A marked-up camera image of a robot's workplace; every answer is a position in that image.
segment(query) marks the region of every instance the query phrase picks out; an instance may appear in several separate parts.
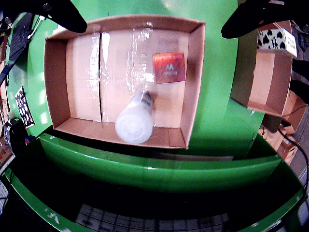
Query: red card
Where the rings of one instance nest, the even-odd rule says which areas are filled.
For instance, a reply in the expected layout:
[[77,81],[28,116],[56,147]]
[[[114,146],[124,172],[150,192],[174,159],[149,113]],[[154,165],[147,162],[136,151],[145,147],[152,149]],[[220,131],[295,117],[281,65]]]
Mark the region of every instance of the red card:
[[155,83],[185,81],[183,52],[153,54]]

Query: white plastic bottle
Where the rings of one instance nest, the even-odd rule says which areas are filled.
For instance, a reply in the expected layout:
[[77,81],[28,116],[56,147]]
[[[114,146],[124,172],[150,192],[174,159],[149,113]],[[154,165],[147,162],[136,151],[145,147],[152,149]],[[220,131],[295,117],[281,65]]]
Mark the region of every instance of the white plastic bottle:
[[135,94],[116,119],[115,129],[122,140],[130,144],[141,144],[150,138],[154,127],[151,117],[153,103],[149,92],[140,90]]

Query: small white box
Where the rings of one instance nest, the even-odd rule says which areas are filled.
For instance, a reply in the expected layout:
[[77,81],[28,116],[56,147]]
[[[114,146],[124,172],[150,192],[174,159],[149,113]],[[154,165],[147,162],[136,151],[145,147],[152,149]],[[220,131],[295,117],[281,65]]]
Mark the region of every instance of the small white box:
[[295,37],[283,28],[259,31],[257,49],[259,52],[280,52],[297,57]]

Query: keyboard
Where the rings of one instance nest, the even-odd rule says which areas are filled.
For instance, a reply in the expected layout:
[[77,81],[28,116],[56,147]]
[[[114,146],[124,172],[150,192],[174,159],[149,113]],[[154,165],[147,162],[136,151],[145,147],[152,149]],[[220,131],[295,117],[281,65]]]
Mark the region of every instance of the keyboard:
[[31,31],[33,14],[26,13],[14,26],[10,44],[10,59],[13,59],[18,51],[25,49],[28,42],[28,35]]

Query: logo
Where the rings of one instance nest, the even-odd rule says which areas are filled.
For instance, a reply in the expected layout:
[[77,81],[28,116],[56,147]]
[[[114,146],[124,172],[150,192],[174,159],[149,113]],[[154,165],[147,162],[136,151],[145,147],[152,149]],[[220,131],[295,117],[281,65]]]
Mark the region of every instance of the logo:
[[169,71],[174,70],[173,64],[167,64],[165,70],[169,70]]

